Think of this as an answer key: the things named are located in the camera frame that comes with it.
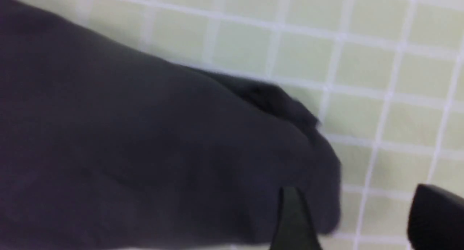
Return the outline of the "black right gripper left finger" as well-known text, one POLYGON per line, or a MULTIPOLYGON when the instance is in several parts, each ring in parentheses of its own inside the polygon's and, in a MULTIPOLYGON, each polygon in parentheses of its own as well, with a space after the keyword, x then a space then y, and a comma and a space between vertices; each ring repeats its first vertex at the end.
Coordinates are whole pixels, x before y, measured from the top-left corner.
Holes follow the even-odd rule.
POLYGON ((321 250, 305 196, 296 187, 279 191, 278 222, 270 250, 321 250))

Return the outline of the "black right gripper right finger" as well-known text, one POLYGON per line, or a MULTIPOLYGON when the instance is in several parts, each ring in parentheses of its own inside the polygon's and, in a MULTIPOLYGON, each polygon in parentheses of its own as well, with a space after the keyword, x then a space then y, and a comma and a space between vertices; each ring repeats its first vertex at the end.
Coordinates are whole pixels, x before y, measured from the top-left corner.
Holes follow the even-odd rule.
POLYGON ((433 184, 418 184, 407 225, 414 250, 464 248, 464 199, 433 184))

